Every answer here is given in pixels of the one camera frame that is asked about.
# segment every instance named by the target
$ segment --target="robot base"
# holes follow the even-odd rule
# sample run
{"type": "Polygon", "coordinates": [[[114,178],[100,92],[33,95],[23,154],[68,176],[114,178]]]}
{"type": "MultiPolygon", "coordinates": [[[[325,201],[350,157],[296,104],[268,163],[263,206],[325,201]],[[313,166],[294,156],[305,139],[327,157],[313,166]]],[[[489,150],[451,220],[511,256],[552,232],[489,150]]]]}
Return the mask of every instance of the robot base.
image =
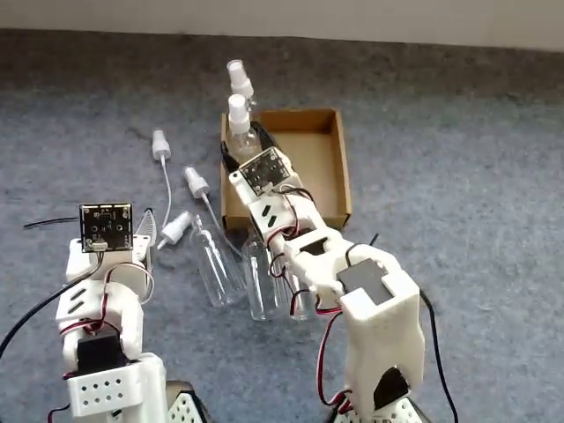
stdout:
{"type": "Polygon", "coordinates": [[[396,406],[387,412],[388,415],[376,417],[370,422],[365,422],[359,418],[355,412],[338,414],[337,407],[326,420],[326,423],[431,423],[417,406],[404,398],[396,403],[396,406]]]}

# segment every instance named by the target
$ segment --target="cardboard tray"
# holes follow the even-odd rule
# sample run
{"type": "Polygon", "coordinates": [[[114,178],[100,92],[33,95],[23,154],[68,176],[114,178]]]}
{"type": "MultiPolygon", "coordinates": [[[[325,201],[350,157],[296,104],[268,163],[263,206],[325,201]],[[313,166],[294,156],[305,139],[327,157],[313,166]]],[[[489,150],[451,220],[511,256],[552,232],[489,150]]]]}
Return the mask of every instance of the cardboard tray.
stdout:
{"type": "MultiPolygon", "coordinates": [[[[267,110],[263,126],[276,138],[315,198],[325,223],[342,229],[353,212],[346,164],[341,115],[333,109],[267,110]]],[[[226,115],[221,116],[221,139],[227,134],[226,115]]],[[[221,166],[221,218],[229,229],[248,228],[248,211],[229,183],[221,166]]]]}

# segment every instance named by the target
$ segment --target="bottle cap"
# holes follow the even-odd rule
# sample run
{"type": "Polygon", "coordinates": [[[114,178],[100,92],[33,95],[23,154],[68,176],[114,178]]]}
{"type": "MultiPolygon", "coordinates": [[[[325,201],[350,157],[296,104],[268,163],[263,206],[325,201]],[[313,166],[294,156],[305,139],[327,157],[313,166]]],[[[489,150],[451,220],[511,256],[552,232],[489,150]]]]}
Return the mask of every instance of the bottle cap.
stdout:
{"type": "Polygon", "coordinates": [[[246,99],[255,93],[253,85],[250,83],[247,72],[242,60],[232,60],[227,64],[227,71],[231,79],[231,91],[233,94],[240,94],[246,99]]]}
{"type": "Polygon", "coordinates": [[[234,134],[244,134],[250,129],[250,116],[247,102],[240,94],[229,97],[229,129],[234,134]]]}

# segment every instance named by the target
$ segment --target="circuit board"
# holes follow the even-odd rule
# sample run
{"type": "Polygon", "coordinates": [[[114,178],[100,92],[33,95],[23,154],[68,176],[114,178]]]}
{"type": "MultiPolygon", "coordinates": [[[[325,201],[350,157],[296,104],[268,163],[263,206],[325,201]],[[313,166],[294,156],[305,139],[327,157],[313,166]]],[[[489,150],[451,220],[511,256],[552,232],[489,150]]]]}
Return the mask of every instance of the circuit board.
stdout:
{"type": "Polygon", "coordinates": [[[263,151],[239,170],[257,197],[290,177],[274,148],[263,151]]]}
{"type": "Polygon", "coordinates": [[[133,249],[132,207],[129,203],[81,204],[82,251],[126,251],[133,249]]]}

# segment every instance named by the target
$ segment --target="white wire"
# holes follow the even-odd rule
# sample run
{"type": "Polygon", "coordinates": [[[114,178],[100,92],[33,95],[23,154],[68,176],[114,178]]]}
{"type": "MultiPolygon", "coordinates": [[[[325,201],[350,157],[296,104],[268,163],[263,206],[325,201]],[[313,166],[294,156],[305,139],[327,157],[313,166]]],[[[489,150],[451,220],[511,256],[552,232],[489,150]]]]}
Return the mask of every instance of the white wire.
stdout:
{"type": "Polygon", "coordinates": [[[132,262],[123,262],[123,263],[114,264],[112,267],[110,267],[106,271],[106,275],[104,276],[104,290],[102,291],[102,298],[103,298],[104,294],[106,293],[106,285],[109,282],[109,277],[111,276],[112,271],[114,271],[116,268],[118,268],[120,266],[127,266],[127,267],[132,267],[132,268],[135,268],[135,269],[139,269],[140,271],[142,271],[146,275],[146,277],[148,278],[147,287],[146,287],[148,294],[142,300],[139,300],[139,302],[141,303],[141,305],[144,305],[147,302],[149,302],[152,298],[152,293],[155,290],[155,278],[152,275],[152,273],[150,273],[145,267],[143,267],[140,264],[132,263],[132,262]]]}
{"type": "Polygon", "coordinates": [[[165,174],[165,182],[167,183],[167,194],[168,194],[168,205],[167,212],[165,213],[165,218],[162,221],[162,227],[168,223],[168,215],[170,214],[170,207],[173,202],[172,190],[170,189],[170,181],[168,180],[167,163],[165,161],[165,156],[160,156],[160,164],[162,165],[162,172],[165,174]]]}
{"type": "Polygon", "coordinates": [[[229,248],[240,258],[243,257],[243,254],[240,252],[240,250],[235,247],[233,245],[232,242],[229,241],[229,238],[227,238],[226,233],[223,231],[223,228],[221,227],[221,225],[218,222],[218,219],[215,217],[215,213],[213,212],[212,209],[212,205],[210,204],[210,200],[208,199],[208,196],[205,195],[205,193],[202,195],[202,199],[204,200],[205,206],[208,208],[208,212],[210,212],[211,214],[211,219],[213,220],[213,224],[218,228],[218,230],[223,234],[223,238],[226,240],[227,245],[229,246],[229,248]]]}

